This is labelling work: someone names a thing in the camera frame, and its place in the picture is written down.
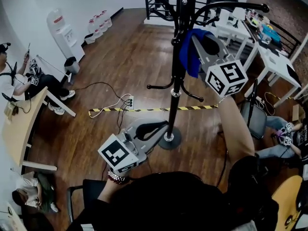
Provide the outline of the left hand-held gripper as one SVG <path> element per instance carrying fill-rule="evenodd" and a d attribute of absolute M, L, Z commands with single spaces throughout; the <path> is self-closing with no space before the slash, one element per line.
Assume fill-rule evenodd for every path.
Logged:
<path fill-rule="evenodd" d="M 127 130 L 112 134 L 98 149 L 98 153 L 114 173 L 125 175 L 147 159 L 146 153 L 158 144 L 167 129 L 166 120 L 137 119 Z"/>

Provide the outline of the blue cloth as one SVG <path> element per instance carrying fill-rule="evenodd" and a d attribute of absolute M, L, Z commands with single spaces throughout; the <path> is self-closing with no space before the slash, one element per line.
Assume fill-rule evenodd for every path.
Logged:
<path fill-rule="evenodd" d="M 180 49 L 180 62 L 187 73 L 194 78 L 198 78 L 200 60 L 197 55 L 194 43 L 191 41 L 192 36 L 196 36 L 199 41 L 202 41 L 206 36 L 214 35 L 210 31 L 194 28 L 188 30 L 182 47 Z"/>

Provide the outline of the black coat rack stand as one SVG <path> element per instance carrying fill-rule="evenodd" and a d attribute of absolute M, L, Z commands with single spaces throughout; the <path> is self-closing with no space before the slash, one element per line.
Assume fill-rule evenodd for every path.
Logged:
<path fill-rule="evenodd" d="M 160 1 L 167 10 L 169 10 L 171 19 L 175 24 L 174 38 L 171 41 L 173 45 L 173 60 L 172 60 L 172 75 L 171 83 L 167 86 L 151 86 L 148 85 L 148 89 L 167 89 L 173 86 L 171 90 L 171 105 L 169 111 L 169 126 L 167 132 L 159 141 L 158 145 L 165 150 L 176 149 L 181 143 L 181 133 L 180 130 L 174 126 L 176 114 L 178 110 L 178 104 L 181 96 L 181 91 L 184 91 L 188 96 L 197 99 L 202 102 L 204 99 L 189 93 L 184 87 L 184 78 L 186 70 L 180 63 L 180 49 L 182 47 L 184 38 L 186 37 L 188 30 L 192 29 L 198 17 L 210 8 L 216 7 L 230 7 L 230 8 L 244 8 L 244 9 L 255 9 L 260 10 L 265 13 L 270 11 L 270 8 L 266 4 L 254 4 L 245 2 L 214 2 L 205 5 L 199 10 L 195 10 L 196 0 L 177 0 L 176 10 L 173 6 L 169 4 L 166 0 Z"/>

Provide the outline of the person's left forearm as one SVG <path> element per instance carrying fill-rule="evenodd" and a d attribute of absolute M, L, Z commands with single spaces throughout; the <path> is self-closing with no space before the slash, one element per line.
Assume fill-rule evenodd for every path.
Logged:
<path fill-rule="evenodd" d="M 110 200 L 114 193 L 118 191 L 119 189 L 123 188 L 125 185 L 117 184 L 113 182 L 112 180 L 108 179 L 104 189 L 100 193 L 98 200 L 110 203 Z"/>

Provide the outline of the white table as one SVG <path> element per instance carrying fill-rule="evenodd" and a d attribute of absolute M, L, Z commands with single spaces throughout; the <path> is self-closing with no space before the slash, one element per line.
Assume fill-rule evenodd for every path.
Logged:
<path fill-rule="evenodd" d="M 299 93 L 297 93 L 293 99 L 294 100 L 299 100 L 305 96 L 308 95 L 308 84 L 306 84 L 304 87 L 302 87 L 302 89 L 299 91 Z"/>
<path fill-rule="evenodd" d="M 228 40 L 227 40 L 227 45 L 229 45 L 230 40 L 232 38 L 232 36 L 239 36 L 241 38 L 243 38 L 243 41 L 239 47 L 239 50 L 235 56 L 236 60 L 240 59 L 241 53 L 244 50 L 244 47 L 248 41 L 248 39 L 250 38 L 250 33 L 248 32 L 248 30 L 246 29 L 246 27 L 244 26 L 243 20 L 239 21 L 238 24 L 238 28 L 234 28 L 233 25 L 235 24 L 235 22 L 228 20 L 226 25 L 222 25 L 219 20 L 215 22 L 215 26 L 216 26 L 216 37 L 219 36 L 219 32 L 226 32 L 228 33 Z"/>
<path fill-rule="evenodd" d="M 283 56 L 282 54 L 274 54 L 270 49 L 266 49 L 262 46 L 260 46 L 259 42 L 256 41 L 254 44 L 254 47 L 248 56 L 245 64 L 244 64 L 244 70 L 247 71 L 249 66 L 251 65 L 252 61 L 254 60 L 256 54 L 259 53 L 264 68 L 257 77 L 258 84 L 266 77 L 266 75 L 271 72 L 274 77 L 272 79 L 269 78 L 269 86 L 271 87 L 279 78 L 282 78 L 293 85 L 293 87 L 282 97 L 280 98 L 273 107 L 276 108 L 279 105 L 281 105 L 284 101 L 286 101 L 291 95 L 301 87 L 301 84 L 299 81 L 297 81 L 295 78 L 293 78 L 292 75 L 290 75 L 288 68 L 292 69 L 295 73 L 295 70 L 292 66 L 292 63 L 288 58 Z"/>

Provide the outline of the white box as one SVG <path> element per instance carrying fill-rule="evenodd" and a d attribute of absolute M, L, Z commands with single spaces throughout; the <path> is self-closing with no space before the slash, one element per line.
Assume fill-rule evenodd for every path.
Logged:
<path fill-rule="evenodd" d="M 230 12 L 228 10 L 221 9 L 220 15 L 219 15 L 219 22 L 222 25 L 226 25 L 229 20 L 229 15 L 230 15 Z"/>

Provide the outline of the teal box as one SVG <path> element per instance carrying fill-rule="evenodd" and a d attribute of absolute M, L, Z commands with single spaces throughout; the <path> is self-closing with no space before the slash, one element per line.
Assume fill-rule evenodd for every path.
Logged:
<path fill-rule="evenodd" d="M 281 41 L 279 34 L 270 25 L 263 24 L 260 28 L 259 35 L 263 40 L 270 39 L 274 42 Z"/>

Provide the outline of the person's black shirt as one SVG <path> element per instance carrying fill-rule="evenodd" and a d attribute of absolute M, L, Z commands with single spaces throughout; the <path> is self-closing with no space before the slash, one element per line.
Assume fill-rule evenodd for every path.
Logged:
<path fill-rule="evenodd" d="M 258 178 L 257 159 L 231 168 L 228 190 L 188 172 L 151 174 L 117 190 L 109 203 L 95 199 L 67 228 L 82 231 L 232 231 L 246 223 L 275 231 L 279 206 Z"/>

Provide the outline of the black pad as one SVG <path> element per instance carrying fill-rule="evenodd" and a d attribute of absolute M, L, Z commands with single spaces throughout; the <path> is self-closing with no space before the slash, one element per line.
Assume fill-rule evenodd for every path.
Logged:
<path fill-rule="evenodd" d="M 287 65 L 287 70 L 288 70 L 290 77 L 292 77 L 299 84 L 299 86 L 302 86 L 297 73 L 294 71 L 294 69 L 290 65 Z"/>

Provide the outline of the white mop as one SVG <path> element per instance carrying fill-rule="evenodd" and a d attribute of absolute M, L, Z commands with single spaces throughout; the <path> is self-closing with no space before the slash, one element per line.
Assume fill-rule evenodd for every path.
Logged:
<path fill-rule="evenodd" d="M 58 72 L 62 73 L 65 77 L 67 77 L 68 82 L 70 83 L 72 80 L 72 73 L 70 74 L 66 74 L 65 72 L 61 71 L 60 69 L 56 68 L 55 66 L 53 66 L 52 64 L 50 64 L 48 61 L 46 61 L 45 59 L 43 59 L 41 56 L 39 56 L 38 54 L 36 55 L 41 61 L 47 63 L 49 66 L 51 66 L 52 68 L 54 68 L 55 70 L 57 70 Z"/>

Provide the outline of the grey bin with black bag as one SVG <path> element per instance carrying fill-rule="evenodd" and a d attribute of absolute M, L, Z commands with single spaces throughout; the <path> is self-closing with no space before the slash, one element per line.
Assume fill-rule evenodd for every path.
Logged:
<path fill-rule="evenodd" d="M 67 71 L 69 71 L 72 74 L 77 74 L 80 71 L 78 61 L 76 60 L 75 57 L 69 57 L 66 60 L 64 67 L 66 68 Z"/>

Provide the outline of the cardboard box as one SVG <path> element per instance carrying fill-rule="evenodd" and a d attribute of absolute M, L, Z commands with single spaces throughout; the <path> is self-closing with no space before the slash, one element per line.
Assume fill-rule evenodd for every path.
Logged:
<path fill-rule="evenodd" d="M 293 122 L 301 122 L 303 119 L 305 119 L 306 113 L 303 107 L 299 104 L 296 104 L 293 106 L 293 111 L 292 111 L 292 121 Z"/>

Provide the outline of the beige desk with white legs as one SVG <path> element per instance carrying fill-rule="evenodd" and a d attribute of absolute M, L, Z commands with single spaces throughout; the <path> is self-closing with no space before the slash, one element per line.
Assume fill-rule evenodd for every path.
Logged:
<path fill-rule="evenodd" d="M 27 101 L 20 101 L 17 103 L 18 108 L 26 109 L 26 112 L 19 111 L 18 114 L 12 116 L 10 120 L 6 120 L 2 129 L 2 138 L 4 140 L 7 152 L 12 157 L 13 161 L 18 166 L 25 166 L 43 170 L 56 171 L 57 167 L 52 165 L 45 165 L 25 160 L 26 148 L 30 148 L 28 143 L 30 132 L 34 125 L 34 122 L 38 116 L 38 112 L 45 102 L 45 98 L 48 97 L 61 108 L 65 110 L 72 117 L 76 116 L 76 113 L 67 107 L 61 100 L 57 99 L 48 88 L 45 87 L 34 98 Z"/>

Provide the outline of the small beige box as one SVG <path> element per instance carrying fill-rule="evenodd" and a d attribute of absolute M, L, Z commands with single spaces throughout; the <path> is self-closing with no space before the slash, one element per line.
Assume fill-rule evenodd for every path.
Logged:
<path fill-rule="evenodd" d="M 19 107 L 15 104 L 8 102 L 5 109 L 4 114 L 8 120 L 8 122 L 12 121 L 12 118 L 19 113 Z"/>

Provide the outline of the yellow table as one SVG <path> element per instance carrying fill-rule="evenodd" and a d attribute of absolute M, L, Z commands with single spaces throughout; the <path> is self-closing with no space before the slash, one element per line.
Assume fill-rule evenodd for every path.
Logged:
<path fill-rule="evenodd" d="M 295 225 L 301 212 L 297 210 L 296 198 L 302 181 L 301 176 L 291 176 L 272 195 L 272 199 L 279 205 L 275 231 L 291 231 Z"/>

